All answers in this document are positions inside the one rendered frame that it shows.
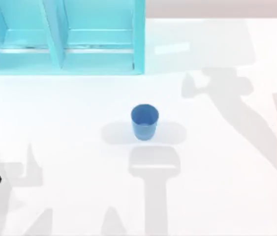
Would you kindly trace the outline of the blue cup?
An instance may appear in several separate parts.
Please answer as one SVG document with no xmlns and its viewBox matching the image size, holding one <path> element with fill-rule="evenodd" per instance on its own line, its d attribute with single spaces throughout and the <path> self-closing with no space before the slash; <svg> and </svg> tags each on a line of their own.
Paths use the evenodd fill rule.
<svg viewBox="0 0 277 236">
<path fill-rule="evenodd" d="M 130 115 L 134 136 L 141 141 L 152 139 L 159 119 L 158 109 L 151 104 L 139 104 Z"/>
</svg>

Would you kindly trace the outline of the light blue rack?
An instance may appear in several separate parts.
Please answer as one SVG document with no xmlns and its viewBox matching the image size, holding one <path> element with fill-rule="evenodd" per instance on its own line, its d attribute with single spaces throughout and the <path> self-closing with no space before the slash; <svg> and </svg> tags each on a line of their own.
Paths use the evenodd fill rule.
<svg viewBox="0 0 277 236">
<path fill-rule="evenodd" d="M 0 75 L 145 72 L 146 0 L 0 0 Z"/>
</svg>

